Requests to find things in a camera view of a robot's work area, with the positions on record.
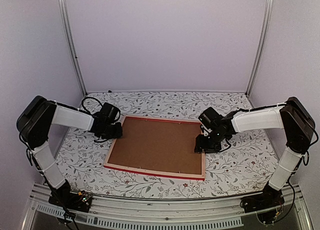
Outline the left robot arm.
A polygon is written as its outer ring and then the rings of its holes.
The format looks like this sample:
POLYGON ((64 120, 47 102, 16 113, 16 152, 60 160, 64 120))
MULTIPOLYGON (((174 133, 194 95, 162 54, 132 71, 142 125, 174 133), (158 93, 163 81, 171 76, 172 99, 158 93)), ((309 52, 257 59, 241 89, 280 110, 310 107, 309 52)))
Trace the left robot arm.
POLYGON ((18 117, 16 128, 19 140, 26 146, 27 158, 56 190, 54 197, 62 206, 69 207, 75 200, 64 188, 69 188, 69 184, 51 150, 52 133, 75 128, 93 134, 96 143, 103 143, 122 136, 121 115, 118 107, 107 102, 101 103, 100 110, 92 113, 85 106, 75 108, 37 95, 18 117))

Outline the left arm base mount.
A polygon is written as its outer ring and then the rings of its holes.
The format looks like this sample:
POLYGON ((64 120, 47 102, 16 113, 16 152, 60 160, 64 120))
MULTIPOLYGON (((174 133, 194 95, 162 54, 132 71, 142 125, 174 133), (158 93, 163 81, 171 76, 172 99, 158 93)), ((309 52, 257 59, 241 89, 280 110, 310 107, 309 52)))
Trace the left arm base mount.
POLYGON ((93 196, 85 191, 72 193, 67 191, 52 191, 48 202, 50 204, 88 213, 93 196))

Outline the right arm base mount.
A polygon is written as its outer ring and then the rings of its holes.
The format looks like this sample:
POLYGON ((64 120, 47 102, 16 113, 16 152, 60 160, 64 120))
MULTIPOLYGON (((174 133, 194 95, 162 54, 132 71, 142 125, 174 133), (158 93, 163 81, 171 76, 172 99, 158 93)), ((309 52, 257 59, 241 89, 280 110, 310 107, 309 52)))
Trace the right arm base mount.
POLYGON ((240 200, 240 207, 245 213, 255 212, 260 223, 273 224, 283 211, 285 200, 282 191, 269 188, 267 185, 262 193, 246 196, 240 200))

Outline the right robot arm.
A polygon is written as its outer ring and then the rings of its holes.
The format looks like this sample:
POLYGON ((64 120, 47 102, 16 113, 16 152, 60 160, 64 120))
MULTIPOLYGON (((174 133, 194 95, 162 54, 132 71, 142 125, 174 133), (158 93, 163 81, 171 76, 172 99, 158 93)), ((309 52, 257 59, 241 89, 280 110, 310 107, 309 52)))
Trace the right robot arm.
POLYGON ((202 133, 195 139, 196 153, 221 153, 222 141, 229 142, 233 135, 251 130, 283 129, 285 150, 275 172, 269 179, 258 203, 269 208, 278 199, 278 193, 299 167, 302 158, 318 137, 316 124, 297 97, 285 102, 253 109, 238 109, 222 116, 212 107, 198 117, 202 133))

